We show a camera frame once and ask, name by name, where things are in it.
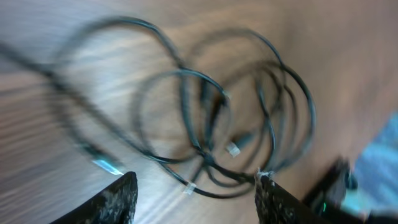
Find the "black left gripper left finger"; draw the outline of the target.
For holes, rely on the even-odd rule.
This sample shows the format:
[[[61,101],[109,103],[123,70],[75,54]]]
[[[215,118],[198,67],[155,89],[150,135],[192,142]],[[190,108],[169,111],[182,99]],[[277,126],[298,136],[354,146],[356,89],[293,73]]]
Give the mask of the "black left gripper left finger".
[[[51,224],[132,224],[137,196],[136,173],[129,171]]]

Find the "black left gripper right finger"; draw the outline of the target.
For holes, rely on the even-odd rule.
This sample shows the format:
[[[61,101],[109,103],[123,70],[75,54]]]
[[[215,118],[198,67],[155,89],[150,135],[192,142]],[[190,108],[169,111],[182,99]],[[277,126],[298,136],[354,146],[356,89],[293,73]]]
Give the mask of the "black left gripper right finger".
[[[255,175],[256,211],[260,224],[327,224],[306,205],[279,186],[273,172]]]

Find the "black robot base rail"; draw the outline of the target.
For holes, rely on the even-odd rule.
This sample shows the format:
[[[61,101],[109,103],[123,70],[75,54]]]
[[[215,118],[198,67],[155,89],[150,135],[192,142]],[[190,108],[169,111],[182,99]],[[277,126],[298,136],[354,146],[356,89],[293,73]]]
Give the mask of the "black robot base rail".
[[[358,190],[358,181],[353,175],[349,160],[338,157],[325,175],[302,199],[314,214],[329,223],[397,223],[397,214],[374,213],[355,215],[352,210],[342,207],[349,191]]]

